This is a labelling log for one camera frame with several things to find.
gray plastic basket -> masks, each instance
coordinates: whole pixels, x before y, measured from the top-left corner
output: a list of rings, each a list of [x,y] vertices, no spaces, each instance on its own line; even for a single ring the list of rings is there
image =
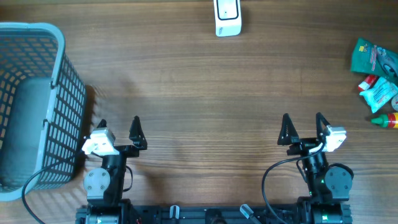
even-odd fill
[[[51,24],[0,23],[0,201],[21,197],[41,168],[76,153],[86,90]],[[75,160],[27,188],[52,189],[72,177]]]

white device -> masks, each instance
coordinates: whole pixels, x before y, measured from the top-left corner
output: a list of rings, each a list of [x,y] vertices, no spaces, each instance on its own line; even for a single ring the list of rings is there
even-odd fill
[[[99,156],[119,155],[119,151],[113,147],[114,140],[115,137],[109,128],[96,128],[84,143],[82,150],[86,155],[92,152]]]
[[[216,19],[216,35],[228,37],[238,35],[242,29],[240,0],[213,0]]]
[[[322,134],[326,136],[326,144],[322,149],[322,152],[333,152],[335,149],[341,146],[341,143],[347,138],[347,131],[343,127],[332,127],[330,125],[326,126],[323,130]],[[322,144],[319,146],[310,149],[310,153],[318,151]]]

white box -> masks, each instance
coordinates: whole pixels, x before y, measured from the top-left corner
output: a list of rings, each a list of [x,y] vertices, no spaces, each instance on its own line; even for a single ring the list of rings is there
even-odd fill
[[[240,0],[213,0],[216,19],[216,35],[228,37],[238,35],[242,29]]]

wood grain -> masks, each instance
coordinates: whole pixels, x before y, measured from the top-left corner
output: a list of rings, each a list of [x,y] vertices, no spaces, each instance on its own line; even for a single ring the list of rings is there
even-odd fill
[[[40,4],[98,4],[126,2],[205,2],[208,0],[2,0],[0,6]]]
[[[243,1],[243,31],[215,36],[212,2],[68,4],[0,7],[2,21],[49,22],[65,34],[67,54],[88,85],[85,129],[107,119],[128,143],[139,115],[149,148],[129,159],[136,205],[263,205],[261,177],[286,159],[276,145],[282,115],[301,137],[315,136],[315,113],[343,125],[348,138],[328,155],[355,173],[355,223],[396,223],[395,130],[367,119],[358,96],[363,75],[349,72],[364,37],[398,52],[398,5],[362,1]],[[392,111],[390,106],[382,112]],[[27,197],[46,223],[73,223],[86,204],[82,179]],[[130,178],[126,176],[126,185]],[[294,164],[270,173],[272,203],[308,195]],[[34,223],[21,201],[0,203],[0,223]]]

bottle cap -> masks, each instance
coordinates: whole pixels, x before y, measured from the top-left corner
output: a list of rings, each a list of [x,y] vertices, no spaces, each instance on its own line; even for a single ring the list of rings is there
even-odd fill
[[[372,124],[378,124],[382,128],[388,127],[388,116],[386,114],[380,115],[378,118],[373,118],[371,120]]]

